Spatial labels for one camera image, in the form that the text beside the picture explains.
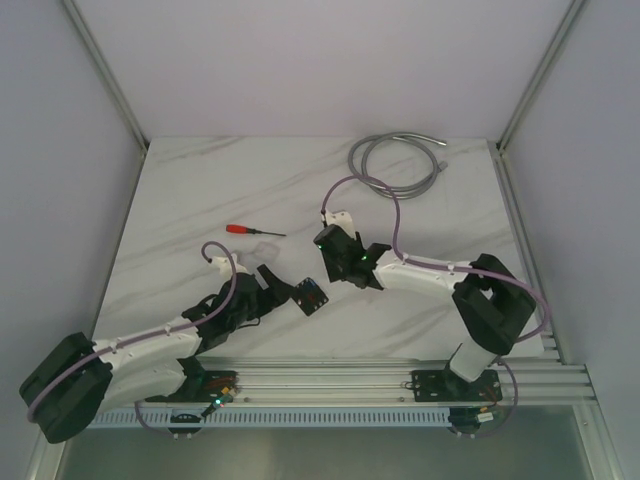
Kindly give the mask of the black fuse box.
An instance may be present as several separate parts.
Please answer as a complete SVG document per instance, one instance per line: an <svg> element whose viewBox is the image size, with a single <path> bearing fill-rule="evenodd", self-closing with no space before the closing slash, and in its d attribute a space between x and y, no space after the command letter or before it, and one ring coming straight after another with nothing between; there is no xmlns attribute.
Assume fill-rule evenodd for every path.
<svg viewBox="0 0 640 480"><path fill-rule="evenodd" d="M294 287L292 299L307 317L313 315L329 301L324 291L310 277Z"/></svg>

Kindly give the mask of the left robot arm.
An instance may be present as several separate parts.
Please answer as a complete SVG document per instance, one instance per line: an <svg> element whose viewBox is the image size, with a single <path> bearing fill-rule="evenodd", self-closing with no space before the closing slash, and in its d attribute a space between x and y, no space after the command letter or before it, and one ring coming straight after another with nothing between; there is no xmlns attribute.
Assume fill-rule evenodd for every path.
<svg viewBox="0 0 640 480"><path fill-rule="evenodd" d="M292 285L261 265L256 274L237 273L218 293L162 327L100 341L70 334L19 388L28 419L57 444L78 435L98 414L130 403L195 401L205 386L198 355L281 307L293 293Z"/></svg>

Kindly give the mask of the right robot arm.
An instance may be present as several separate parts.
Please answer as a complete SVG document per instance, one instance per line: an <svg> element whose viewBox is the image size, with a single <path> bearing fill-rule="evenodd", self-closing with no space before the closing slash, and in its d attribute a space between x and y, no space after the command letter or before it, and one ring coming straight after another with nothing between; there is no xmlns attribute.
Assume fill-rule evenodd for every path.
<svg viewBox="0 0 640 480"><path fill-rule="evenodd" d="M432 259L401 259L386 244L364 247L358 233L326 226L315 238L331 282L360 289L405 290L451 301L468 332L443 374L444 390L464 399L484 370L509 354L536 308L533 296L495 256L451 266Z"/></svg>

